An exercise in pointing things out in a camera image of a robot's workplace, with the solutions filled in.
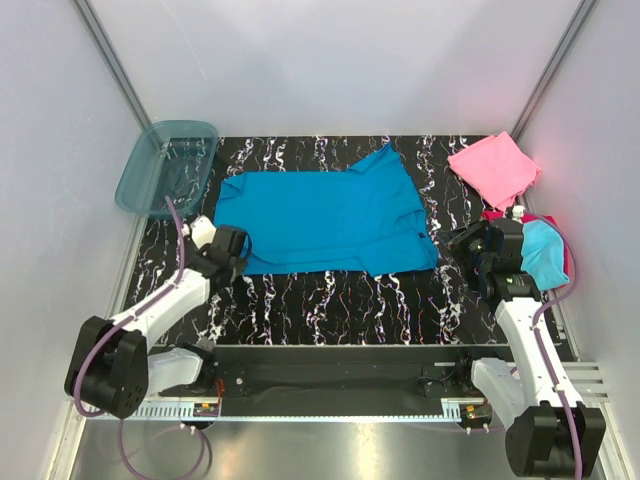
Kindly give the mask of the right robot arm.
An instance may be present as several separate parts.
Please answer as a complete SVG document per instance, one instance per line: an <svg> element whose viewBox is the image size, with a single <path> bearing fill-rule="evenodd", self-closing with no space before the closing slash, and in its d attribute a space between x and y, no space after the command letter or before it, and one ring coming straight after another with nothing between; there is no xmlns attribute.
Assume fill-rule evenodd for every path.
<svg viewBox="0 0 640 480"><path fill-rule="evenodd" d="M466 396L480 393L506 430L509 466L518 477L585 479L606 432L601 411L587 406L560 360L534 278L522 267L524 224L481 219L447 234L444 244L468 285L491 307L515 366L480 358L454 371Z"/></svg>

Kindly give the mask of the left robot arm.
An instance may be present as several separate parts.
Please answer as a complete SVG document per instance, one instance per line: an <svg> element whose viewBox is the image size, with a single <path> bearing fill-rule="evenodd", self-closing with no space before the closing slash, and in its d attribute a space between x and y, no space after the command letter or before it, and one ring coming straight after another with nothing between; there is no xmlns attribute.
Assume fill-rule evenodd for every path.
<svg viewBox="0 0 640 480"><path fill-rule="evenodd" d="M215 386L214 355L202 347L152 347L179 320L229 287L245 270L249 234L207 220L181 234L174 274L141 302L110 319L92 316L81 326L64 391L86 417L130 417L150 394L183 385L196 396Z"/></svg>

